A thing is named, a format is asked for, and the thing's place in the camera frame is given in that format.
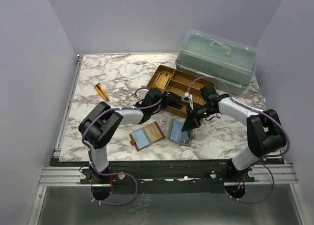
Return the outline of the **grey card holder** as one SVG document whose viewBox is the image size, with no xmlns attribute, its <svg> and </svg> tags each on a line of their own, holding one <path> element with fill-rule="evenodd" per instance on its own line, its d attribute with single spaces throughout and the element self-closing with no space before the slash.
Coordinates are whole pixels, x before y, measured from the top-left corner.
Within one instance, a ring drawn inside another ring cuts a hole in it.
<svg viewBox="0 0 314 225">
<path fill-rule="evenodd" d="M 183 144 L 178 142 L 179 135 L 182 132 L 182 126 L 183 126 L 183 122 L 179 122 L 175 119 L 172 119 L 170 121 L 170 125 L 168 128 L 167 139 L 169 139 L 172 142 L 175 142 L 176 144 L 183 145 Z"/>
</svg>

